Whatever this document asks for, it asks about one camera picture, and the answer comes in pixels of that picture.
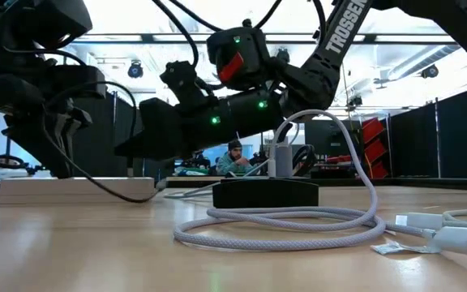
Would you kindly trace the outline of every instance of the table surface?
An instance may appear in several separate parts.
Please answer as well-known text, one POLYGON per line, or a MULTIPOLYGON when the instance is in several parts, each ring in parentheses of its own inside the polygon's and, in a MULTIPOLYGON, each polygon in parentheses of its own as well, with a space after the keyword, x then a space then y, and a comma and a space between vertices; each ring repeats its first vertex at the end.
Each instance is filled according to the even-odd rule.
MULTIPOLYGON (((467 208, 467 191, 378 187, 379 215, 467 208)), ((361 187, 320 189, 322 205, 366 209, 361 187)), ((379 255, 371 244, 321 251, 246 252, 188 247, 174 225, 206 217, 210 198, 144 205, 0 205, 0 291, 467 291, 467 255, 379 255)), ((247 223, 196 232, 235 238, 326 238, 247 223)))

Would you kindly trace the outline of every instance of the green led light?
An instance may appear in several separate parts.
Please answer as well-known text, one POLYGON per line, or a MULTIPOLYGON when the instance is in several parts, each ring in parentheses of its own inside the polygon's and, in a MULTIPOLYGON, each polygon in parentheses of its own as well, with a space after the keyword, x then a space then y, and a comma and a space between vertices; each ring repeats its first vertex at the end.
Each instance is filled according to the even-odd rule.
POLYGON ((212 123, 212 125, 217 125, 218 123, 221 122, 221 119, 219 117, 212 117, 210 119, 210 122, 212 123))
POLYGON ((268 107, 268 102, 267 101, 259 101, 259 104, 257 105, 260 109, 265 109, 268 107))

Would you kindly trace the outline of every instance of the person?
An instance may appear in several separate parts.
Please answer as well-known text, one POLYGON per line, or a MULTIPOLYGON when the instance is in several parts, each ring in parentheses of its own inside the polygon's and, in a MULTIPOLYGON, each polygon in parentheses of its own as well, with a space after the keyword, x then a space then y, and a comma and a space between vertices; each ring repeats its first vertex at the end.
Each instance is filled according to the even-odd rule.
POLYGON ((225 175, 228 172, 246 174, 253 170, 254 166, 242 156, 242 145, 238 140, 228 143, 228 152, 217 162, 217 174, 225 175))

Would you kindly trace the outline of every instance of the ceiling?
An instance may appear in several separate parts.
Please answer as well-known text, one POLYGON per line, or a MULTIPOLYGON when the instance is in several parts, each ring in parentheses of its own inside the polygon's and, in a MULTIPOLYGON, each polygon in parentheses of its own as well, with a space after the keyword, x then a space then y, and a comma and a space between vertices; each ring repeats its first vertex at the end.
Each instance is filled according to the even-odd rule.
MULTIPOLYGON (((179 31, 169 19, 148 0, 102 1, 84 0, 93 22, 90 34, 135 34, 135 33, 174 33, 179 31)), ((220 28, 237 27, 246 19, 254 23, 262 19, 274 0, 217 0, 196 1, 180 0, 208 22, 220 28)), ((326 16, 331 13, 332 0, 321 0, 326 16)), ((210 33, 210 31, 182 13, 168 1, 163 1, 167 7, 181 20, 190 33, 210 33)), ((312 34, 319 25, 318 16, 312 2, 307 0, 286 0, 276 9, 273 17, 263 26, 266 33, 306 33, 312 34)), ((399 9, 389 11, 371 10, 365 18, 358 33, 395 33, 395 34, 441 34, 444 31, 433 21, 408 16, 399 9)), ((279 48, 286 48, 290 54, 291 63, 301 66, 311 55, 315 45, 268 45, 270 54, 274 55, 279 48)), ((146 98, 160 97, 171 103, 176 103, 174 95, 160 81, 159 75, 165 69, 167 62, 176 60, 191 60, 190 46, 187 44, 89 44, 77 43, 71 45, 80 56, 91 55, 90 58, 112 79, 126 85, 135 92, 137 101, 146 98), (144 76, 131 79, 127 69, 132 60, 140 60, 144 67, 144 76)), ((213 76, 215 67, 208 62, 205 45, 198 45, 199 65, 198 75, 208 82, 215 82, 213 76)), ((422 56, 430 52, 445 49, 443 46, 428 45, 353 45, 344 59, 344 71, 341 72, 341 82, 333 105, 343 106, 347 97, 361 95, 364 106, 387 107, 405 105, 424 105, 434 98, 428 90, 435 84, 435 79, 422 79, 415 74, 388 82, 391 70, 403 70, 405 66, 412 67, 422 60, 422 56)), ((459 49, 449 56, 436 61, 456 60, 461 67, 451 67, 459 70, 467 67, 467 54, 459 49)), ((444 84, 440 79, 439 86, 444 84)), ((231 94, 223 90, 220 95, 231 94)))

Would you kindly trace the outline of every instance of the cable connector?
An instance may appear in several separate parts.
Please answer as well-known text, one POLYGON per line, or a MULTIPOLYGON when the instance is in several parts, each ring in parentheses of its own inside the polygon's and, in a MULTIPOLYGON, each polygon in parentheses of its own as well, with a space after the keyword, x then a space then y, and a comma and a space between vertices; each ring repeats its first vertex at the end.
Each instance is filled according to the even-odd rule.
POLYGON ((430 213, 407 213, 396 216, 396 224, 421 229, 440 230, 443 228, 443 215, 430 213))
POLYGON ((275 159, 272 159, 272 158, 268 159, 268 177, 270 178, 276 177, 276 162, 275 162, 275 159))
POLYGON ((467 254, 467 228, 445 226, 435 232, 428 246, 467 254))

